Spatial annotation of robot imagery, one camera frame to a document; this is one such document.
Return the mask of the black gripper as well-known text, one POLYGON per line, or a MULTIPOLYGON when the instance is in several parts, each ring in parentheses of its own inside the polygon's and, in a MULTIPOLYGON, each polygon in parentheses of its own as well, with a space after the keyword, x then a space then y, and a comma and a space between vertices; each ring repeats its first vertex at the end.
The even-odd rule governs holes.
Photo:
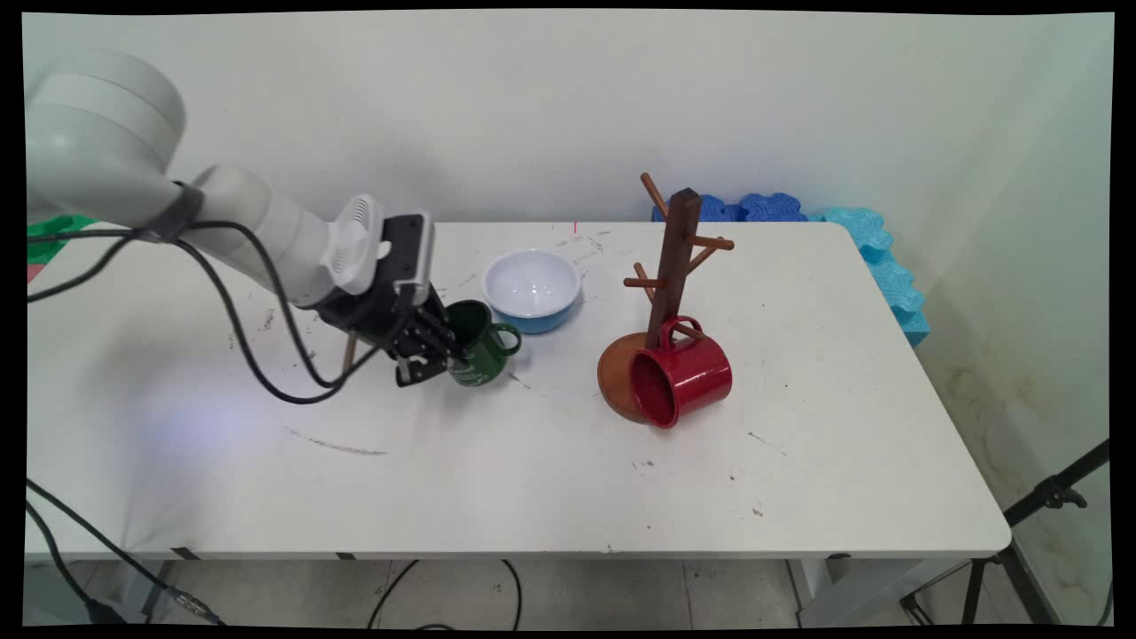
POLYGON ((381 345, 386 352, 394 352, 399 388, 445 373, 449 359, 468 363, 466 348, 452 330, 449 312, 434 287, 429 285, 426 302, 409 308, 406 323, 401 322, 398 291, 387 287, 371 287, 360 296, 336 288, 315 304, 315 312, 333 327, 353 330, 366 343, 381 345))

